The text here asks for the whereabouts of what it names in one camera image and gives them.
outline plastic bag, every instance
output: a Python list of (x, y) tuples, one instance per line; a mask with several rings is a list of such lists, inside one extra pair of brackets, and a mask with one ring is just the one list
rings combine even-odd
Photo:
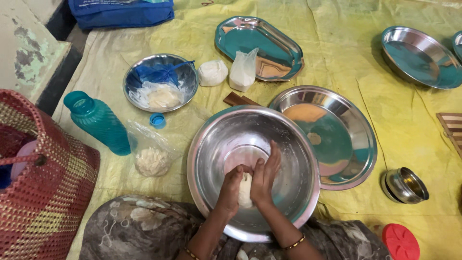
[(135, 72), (140, 79), (141, 83), (145, 81), (159, 83), (159, 82), (172, 82), (175, 86), (178, 86), (178, 75), (175, 72), (176, 68), (183, 65), (192, 63), (194, 66), (195, 61), (182, 62), (173, 66), (173, 64), (156, 64), (153, 67), (148, 66), (137, 66)]
[(216, 86), (228, 75), (228, 68), (222, 60), (204, 62), (197, 70), (199, 84), (204, 87)]
[(173, 161), (181, 156), (160, 134), (138, 122), (127, 120), (127, 133), (135, 168), (143, 176), (165, 175)]
[(128, 95), (141, 107), (159, 110), (175, 107), (184, 101), (184, 94), (171, 82), (145, 81), (141, 88), (136, 92), (130, 90)]
[(255, 82), (255, 59), (260, 48), (248, 54), (236, 51), (236, 58), (231, 66), (230, 87), (246, 92)]

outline hand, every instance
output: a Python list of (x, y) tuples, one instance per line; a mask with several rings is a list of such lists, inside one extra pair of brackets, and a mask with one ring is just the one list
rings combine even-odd
[(239, 185), (244, 172), (252, 173), (253, 171), (252, 168), (244, 164), (236, 166), (225, 175), (225, 180), (221, 186), (215, 209), (224, 214), (228, 220), (234, 217), (239, 208), (237, 198), (239, 197)]
[(274, 178), (281, 169), (281, 150), (275, 141), (270, 142), (271, 155), (265, 164), (265, 160), (257, 160), (250, 188), (250, 199), (257, 207), (261, 204), (272, 204), (271, 189), (273, 188)]

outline red lid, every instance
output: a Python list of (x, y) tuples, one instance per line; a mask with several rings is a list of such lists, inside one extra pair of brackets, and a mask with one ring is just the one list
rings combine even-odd
[(388, 247), (394, 260), (418, 260), (419, 243), (415, 236), (404, 226), (388, 224), (383, 228), (382, 241)]

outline bag handle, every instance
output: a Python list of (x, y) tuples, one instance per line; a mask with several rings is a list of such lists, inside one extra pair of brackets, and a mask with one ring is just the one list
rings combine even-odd
[(7, 165), (12, 163), (18, 162), (34, 162), (35, 166), (42, 166), (47, 162), (47, 157), (43, 154), (34, 154), (34, 155), (26, 155), (26, 156), (17, 156), (17, 157), (10, 157), (0, 159), (0, 165)]

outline patterned clothing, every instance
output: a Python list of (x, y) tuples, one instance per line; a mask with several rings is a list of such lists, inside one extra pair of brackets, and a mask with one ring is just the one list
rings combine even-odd
[[(79, 260), (173, 260), (203, 222), (193, 204), (120, 196), (88, 220)], [(326, 260), (391, 259), (379, 238), (357, 220), (328, 223), (312, 218), (300, 230)], [(287, 259), (277, 244), (242, 243), (226, 235), (212, 259), (242, 260), (244, 252), (253, 260)]]

